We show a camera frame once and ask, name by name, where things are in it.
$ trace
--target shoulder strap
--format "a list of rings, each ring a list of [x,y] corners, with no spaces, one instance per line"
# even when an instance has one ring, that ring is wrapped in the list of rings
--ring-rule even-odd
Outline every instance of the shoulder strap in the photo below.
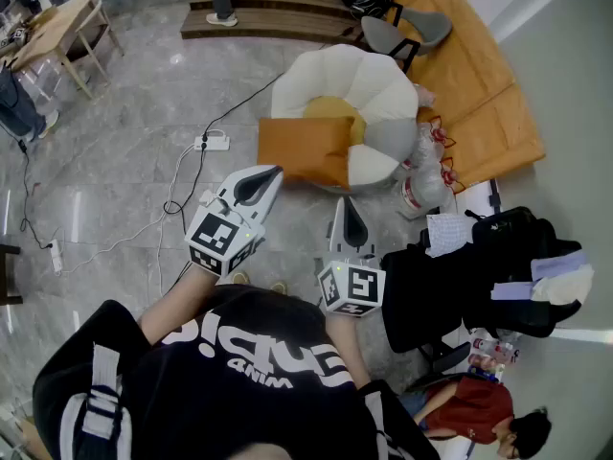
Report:
[[[61,460],[129,460],[132,422],[120,406],[117,368],[120,354],[94,345],[92,386],[88,394],[70,398],[61,418]]]

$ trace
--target electrical outlet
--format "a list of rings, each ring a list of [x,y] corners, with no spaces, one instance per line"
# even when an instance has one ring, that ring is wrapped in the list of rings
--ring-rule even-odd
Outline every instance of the electrical outlet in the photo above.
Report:
[[[229,150],[230,138],[222,131],[209,131],[206,141],[203,140],[202,135],[195,137],[193,149],[196,151]]]
[[[54,264],[54,272],[61,272],[63,264],[61,261],[61,253],[59,252],[59,243],[57,239],[51,241],[51,260]]]

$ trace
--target white sneaker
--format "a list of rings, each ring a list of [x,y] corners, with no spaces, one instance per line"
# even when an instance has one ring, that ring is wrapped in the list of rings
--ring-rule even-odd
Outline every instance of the white sneaker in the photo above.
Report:
[[[49,134],[51,128],[56,125],[57,118],[59,118],[59,112],[57,112],[57,109],[54,109],[53,112],[50,112],[45,116],[46,126],[44,131],[38,135],[38,138],[42,140],[45,136],[47,136],[47,134]]]
[[[234,27],[238,24],[237,15],[233,13],[226,19],[220,19],[216,13],[209,13],[207,15],[207,22],[214,26]]]

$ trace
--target gray chair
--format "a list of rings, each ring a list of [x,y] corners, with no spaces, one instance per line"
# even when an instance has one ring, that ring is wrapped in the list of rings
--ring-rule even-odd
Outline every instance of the gray chair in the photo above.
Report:
[[[415,56],[422,56],[436,48],[451,32],[451,20],[437,11],[414,11],[405,9],[396,2],[394,24],[374,17],[362,17],[362,33],[356,42],[363,37],[371,49],[382,55],[402,59],[402,71],[406,73]],[[397,28],[400,18],[410,22],[423,37],[423,42],[417,42],[405,37]]]

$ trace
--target orange pillow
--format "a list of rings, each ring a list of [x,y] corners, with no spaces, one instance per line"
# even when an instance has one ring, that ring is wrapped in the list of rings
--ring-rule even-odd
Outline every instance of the orange pillow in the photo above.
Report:
[[[284,180],[349,189],[353,118],[260,119],[258,164],[279,165]]]

